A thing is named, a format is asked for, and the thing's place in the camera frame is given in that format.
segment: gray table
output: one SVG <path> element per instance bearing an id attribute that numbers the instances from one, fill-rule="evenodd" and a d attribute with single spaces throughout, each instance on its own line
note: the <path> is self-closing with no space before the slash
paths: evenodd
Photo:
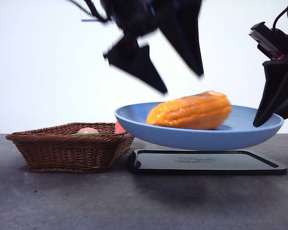
<path id="1" fill-rule="evenodd" d="M 169 149 L 136 139 L 132 149 Z M 288 134 L 248 148 L 288 167 Z M 28 172 L 0 135 L 0 230 L 288 230 L 288 174 Z"/>

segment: brown basket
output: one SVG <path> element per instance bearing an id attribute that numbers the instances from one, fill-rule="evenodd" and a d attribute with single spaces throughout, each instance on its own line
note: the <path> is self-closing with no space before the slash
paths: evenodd
<path id="1" fill-rule="evenodd" d="M 100 135 L 77 135 L 92 127 Z M 62 126 L 15 132 L 6 136 L 33 172 L 103 173 L 132 144 L 127 132 L 114 134 L 115 123 L 69 123 Z"/>

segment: cable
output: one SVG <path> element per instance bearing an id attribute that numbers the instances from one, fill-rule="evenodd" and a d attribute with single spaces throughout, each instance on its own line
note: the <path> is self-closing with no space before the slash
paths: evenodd
<path id="1" fill-rule="evenodd" d="M 272 27 L 273 30 L 275 30 L 276 23 L 277 23 L 277 21 L 279 20 L 279 18 L 280 18 L 281 16 L 283 16 L 284 13 L 286 13 L 287 10 L 288 10 L 288 6 L 275 18 L 274 23 L 273 23 L 273 27 Z"/>
<path id="2" fill-rule="evenodd" d="M 84 0 L 84 1 L 87 4 L 88 8 L 90 9 L 92 15 L 95 16 L 97 19 L 99 19 L 102 23 L 105 23 L 109 20 L 109 18 L 105 19 L 98 13 L 94 3 L 91 0 Z"/>
<path id="3" fill-rule="evenodd" d="M 87 11 L 85 8 L 83 8 L 83 7 L 82 7 L 79 3 L 77 3 L 76 1 L 74 1 L 74 0 L 67 0 L 67 1 L 75 4 L 77 7 L 79 7 L 79 8 L 80 8 L 82 11 L 84 11 L 86 14 L 92 16 L 89 11 Z"/>
<path id="4" fill-rule="evenodd" d="M 67 0 L 73 4 L 75 4 L 78 8 L 80 8 L 82 11 L 84 11 L 86 14 L 90 16 L 94 16 L 98 19 L 98 21 L 105 23 L 109 20 L 109 18 L 103 18 L 97 11 L 94 3 L 91 0 L 85 0 L 85 3 L 87 4 L 88 8 L 90 9 L 91 13 L 87 11 L 83 6 L 81 6 L 79 3 L 77 3 L 74 0 Z"/>

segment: black base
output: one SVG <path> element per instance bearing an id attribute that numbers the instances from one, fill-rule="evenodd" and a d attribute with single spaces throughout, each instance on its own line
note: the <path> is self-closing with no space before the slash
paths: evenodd
<path id="1" fill-rule="evenodd" d="M 189 151 L 137 149 L 128 159 L 131 173 L 198 175 L 284 175 L 287 167 L 243 150 Z"/>

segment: orange corn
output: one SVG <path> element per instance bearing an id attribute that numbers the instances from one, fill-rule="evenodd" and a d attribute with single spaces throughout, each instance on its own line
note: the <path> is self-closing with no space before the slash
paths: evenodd
<path id="1" fill-rule="evenodd" d="M 221 125 L 231 111 L 225 94 L 206 91 L 160 103 L 153 108 L 146 123 L 155 126 L 212 129 Z"/>

